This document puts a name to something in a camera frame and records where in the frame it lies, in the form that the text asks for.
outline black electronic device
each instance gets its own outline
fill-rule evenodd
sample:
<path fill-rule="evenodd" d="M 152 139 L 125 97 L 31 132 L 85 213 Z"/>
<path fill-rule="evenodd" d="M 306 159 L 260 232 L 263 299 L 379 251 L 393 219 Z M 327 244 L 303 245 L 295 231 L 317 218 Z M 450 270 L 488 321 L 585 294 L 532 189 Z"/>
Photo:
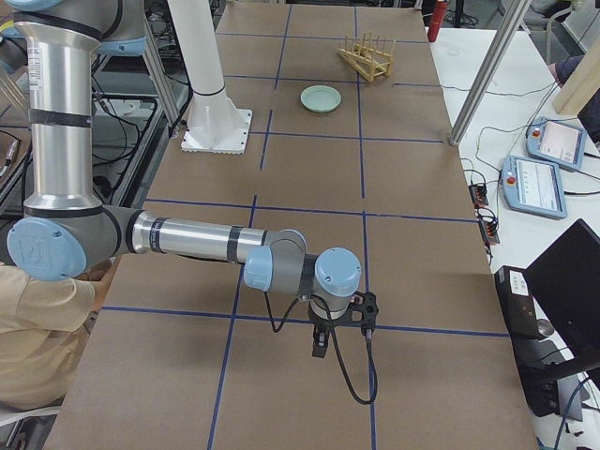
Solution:
<path fill-rule="evenodd" d="M 600 237 L 577 220 L 523 273 L 573 359 L 522 377 L 524 386 L 588 371 L 600 386 Z"/>
<path fill-rule="evenodd" d="M 523 278 L 523 269 L 504 265 L 494 276 L 506 328 L 511 337 L 542 338 L 537 326 L 533 297 Z"/>

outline black monitor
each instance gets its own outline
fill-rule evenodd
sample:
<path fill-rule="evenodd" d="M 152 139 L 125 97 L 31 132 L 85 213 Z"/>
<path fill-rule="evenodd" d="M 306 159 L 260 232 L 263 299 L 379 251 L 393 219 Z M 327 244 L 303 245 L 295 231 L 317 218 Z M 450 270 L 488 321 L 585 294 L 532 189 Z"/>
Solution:
<path fill-rule="evenodd" d="M 600 237 L 577 220 L 523 273 L 575 358 L 538 373 L 552 381 L 588 370 L 600 387 Z"/>

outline beige cloth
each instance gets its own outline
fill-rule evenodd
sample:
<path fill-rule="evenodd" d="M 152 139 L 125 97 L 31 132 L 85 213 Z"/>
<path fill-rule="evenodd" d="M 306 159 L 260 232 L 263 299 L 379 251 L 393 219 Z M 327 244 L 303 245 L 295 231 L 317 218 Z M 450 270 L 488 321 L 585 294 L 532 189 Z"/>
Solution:
<path fill-rule="evenodd" d="M 43 282 L 0 262 L 0 402 L 30 410 L 67 392 L 93 305 L 89 282 Z"/>

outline white label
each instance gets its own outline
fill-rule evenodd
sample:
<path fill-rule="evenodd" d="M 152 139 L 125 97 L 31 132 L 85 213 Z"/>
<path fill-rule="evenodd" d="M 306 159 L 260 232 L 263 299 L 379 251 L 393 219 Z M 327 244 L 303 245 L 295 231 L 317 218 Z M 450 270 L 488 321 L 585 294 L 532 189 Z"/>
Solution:
<path fill-rule="evenodd" d="M 515 295 L 529 295 L 529 290 L 527 289 L 527 283 L 525 282 L 525 278 L 523 274 L 520 272 L 515 272 L 514 270 L 509 271 L 510 276 L 510 290 Z"/>
<path fill-rule="evenodd" d="M 540 152 L 563 161 L 575 161 L 580 131 L 556 122 L 547 122 Z"/>
<path fill-rule="evenodd" d="M 27 56 L 29 59 L 29 89 L 37 91 L 44 87 L 39 48 L 34 46 L 29 47 L 29 49 L 27 49 Z"/>
<path fill-rule="evenodd" d="M 517 168 L 518 193 L 521 202 L 527 206 L 558 211 L 559 203 L 552 166 L 518 159 Z"/>

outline label sticker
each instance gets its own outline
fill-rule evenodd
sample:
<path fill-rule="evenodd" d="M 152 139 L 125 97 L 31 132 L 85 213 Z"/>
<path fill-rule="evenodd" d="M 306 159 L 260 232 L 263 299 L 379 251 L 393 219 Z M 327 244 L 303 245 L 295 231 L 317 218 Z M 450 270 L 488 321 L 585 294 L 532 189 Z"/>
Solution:
<path fill-rule="evenodd" d="M 27 49 L 29 60 L 29 89 L 38 91 L 44 87 L 41 72 L 41 57 L 39 56 L 39 48 L 30 46 Z"/>
<path fill-rule="evenodd" d="M 525 278 L 523 274 L 520 272 L 515 272 L 514 270 L 509 271 L 510 276 L 510 290 L 515 295 L 529 295 L 529 290 L 527 289 L 527 282 L 525 282 Z"/>

